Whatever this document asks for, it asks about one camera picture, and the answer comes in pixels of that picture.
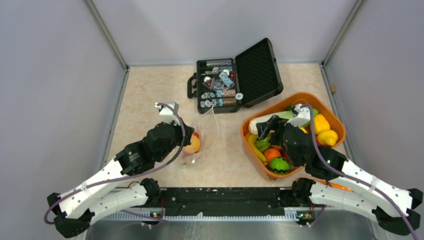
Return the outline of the toy peach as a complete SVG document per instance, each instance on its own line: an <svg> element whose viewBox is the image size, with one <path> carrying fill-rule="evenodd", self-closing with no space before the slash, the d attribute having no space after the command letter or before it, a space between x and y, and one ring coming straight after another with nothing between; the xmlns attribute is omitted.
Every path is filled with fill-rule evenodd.
<svg viewBox="0 0 424 240"><path fill-rule="evenodd" d="M195 154L201 147L201 141L198 136L193 135L188 145L183 147L183 152L187 155Z"/></svg>

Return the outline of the clear zip top bag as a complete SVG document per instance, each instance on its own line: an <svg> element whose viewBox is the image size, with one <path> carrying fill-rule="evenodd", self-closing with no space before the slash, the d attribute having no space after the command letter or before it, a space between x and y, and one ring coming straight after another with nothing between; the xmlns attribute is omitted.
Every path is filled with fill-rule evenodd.
<svg viewBox="0 0 424 240"><path fill-rule="evenodd" d="M185 147L181 157L182 165L195 165L205 159L211 152L219 136L219 124L215 114L215 108L212 106L205 113L197 113L190 125L194 127L194 132L198 134L198 147L190 145Z"/></svg>

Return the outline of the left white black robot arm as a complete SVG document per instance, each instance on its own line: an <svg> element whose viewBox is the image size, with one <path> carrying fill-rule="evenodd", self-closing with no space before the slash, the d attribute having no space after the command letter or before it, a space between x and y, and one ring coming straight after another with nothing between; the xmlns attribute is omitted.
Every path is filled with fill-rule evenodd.
<svg viewBox="0 0 424 240"><path fill-rule="evenodd" d="M99 172L73 190L51 193L47 197L51 222L64 238L84 235L87 229L104 217L133 206L154 207L160 202L161 190L156 180L145 178L140 183L112 193L119 185L153 171L175 148L175 160L183 147L190 144L195 129L175 122L157 124L146 136L128 144Z"/></svg>

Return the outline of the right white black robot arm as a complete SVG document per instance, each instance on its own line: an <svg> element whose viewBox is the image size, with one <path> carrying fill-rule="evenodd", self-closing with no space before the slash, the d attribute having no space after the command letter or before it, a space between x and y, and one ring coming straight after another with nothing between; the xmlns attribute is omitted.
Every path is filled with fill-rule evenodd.
<svg viewBox="0 0 424 240"><path fill-rule="evenodd" d="M389 184L335 150L339 136L323 115L298 113L289 118L269 114L251 120L248 131L256 150L270 144L285 153L285 158L268 162L270 171L284 174L290 167L304 167L311 175L293 184L297 205L337 207L366 217L392 234L417 238L421 215L416 208L423 192Z"/></svg>

